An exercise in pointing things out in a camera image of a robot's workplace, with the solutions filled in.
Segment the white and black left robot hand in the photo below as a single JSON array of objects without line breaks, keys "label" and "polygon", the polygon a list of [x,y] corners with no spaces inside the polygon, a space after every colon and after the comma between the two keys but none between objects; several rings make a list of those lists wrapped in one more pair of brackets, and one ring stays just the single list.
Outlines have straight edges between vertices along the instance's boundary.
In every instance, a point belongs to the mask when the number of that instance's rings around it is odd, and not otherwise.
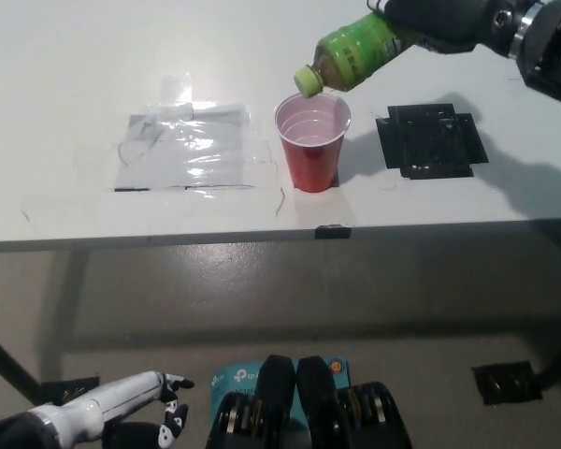
[{"label": "white and black left robot hand", "polygon": [[[194,382],[179,375],[146,371],[103,384],[65,405],[41,405],[31,413],[55,439],[59,448],[101,440],[105,448],[170,448],[186,424],[188,406],[180,404],[177,391]],[[124,423],[123,420],[155,400],[165,404],[165,421]]]}]

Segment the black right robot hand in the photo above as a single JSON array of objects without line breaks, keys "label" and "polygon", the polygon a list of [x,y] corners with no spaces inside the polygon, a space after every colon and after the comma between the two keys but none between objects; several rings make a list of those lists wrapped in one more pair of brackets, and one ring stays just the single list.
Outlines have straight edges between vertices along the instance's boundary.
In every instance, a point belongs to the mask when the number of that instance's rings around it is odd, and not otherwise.
[{"label": "black right robot hand", "polygon": [[389,23],[416,34],[421,45],[441,54],[473,51],[482,45],[507,57],[526,1],[369,1]]}]

